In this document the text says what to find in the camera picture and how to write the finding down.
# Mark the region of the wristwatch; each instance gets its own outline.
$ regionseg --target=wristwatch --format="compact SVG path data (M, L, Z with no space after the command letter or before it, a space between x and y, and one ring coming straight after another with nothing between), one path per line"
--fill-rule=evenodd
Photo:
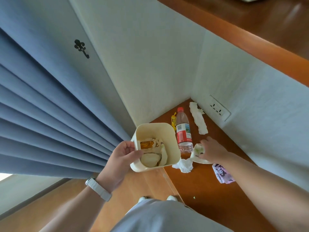
M100 186L94 178L89 178L86 183L87 186L90 186L91 189L93 189L95 192L98 193L99 196L101 196L102 199L104 199L106 202L109 201L109 199L112 197L110 193L106 191L102 186Z

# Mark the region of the wall hook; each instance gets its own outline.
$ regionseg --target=wall hook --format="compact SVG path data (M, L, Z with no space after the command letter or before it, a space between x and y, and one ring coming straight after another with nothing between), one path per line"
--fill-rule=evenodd
M78 49L78 51L82 51L83 53L84 53L84 55L86 56L86 58L89 58L89 55L88 54L86 54L86 52L85 52L85 49L86 49L86 47L84 47L85 46L85 43L83 43L83 42L80 42L79 40L75 40L74 41L75 42L75 48L76 49Z

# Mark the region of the red and white label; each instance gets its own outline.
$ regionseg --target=red and white label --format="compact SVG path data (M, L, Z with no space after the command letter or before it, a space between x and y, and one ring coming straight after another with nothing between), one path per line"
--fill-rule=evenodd
M181 142L192 142L190 126L187 123L178 124L176 126L177 130L177 141Z

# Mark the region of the curtain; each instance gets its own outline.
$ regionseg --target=curtain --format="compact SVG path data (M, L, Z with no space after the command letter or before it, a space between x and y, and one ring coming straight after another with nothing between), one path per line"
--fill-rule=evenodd
M21 0L0 0L0 172L87 178L129 139Z

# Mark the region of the shoe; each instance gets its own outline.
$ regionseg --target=shoe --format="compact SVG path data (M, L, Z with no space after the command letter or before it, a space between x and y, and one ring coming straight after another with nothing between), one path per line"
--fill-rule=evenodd
M142 202L143 200L147 199L147 197L143 196L143 197L140 197L139 200L138 200L138 203Z
M178 201L177 198L173 195L168 196L166 200Z

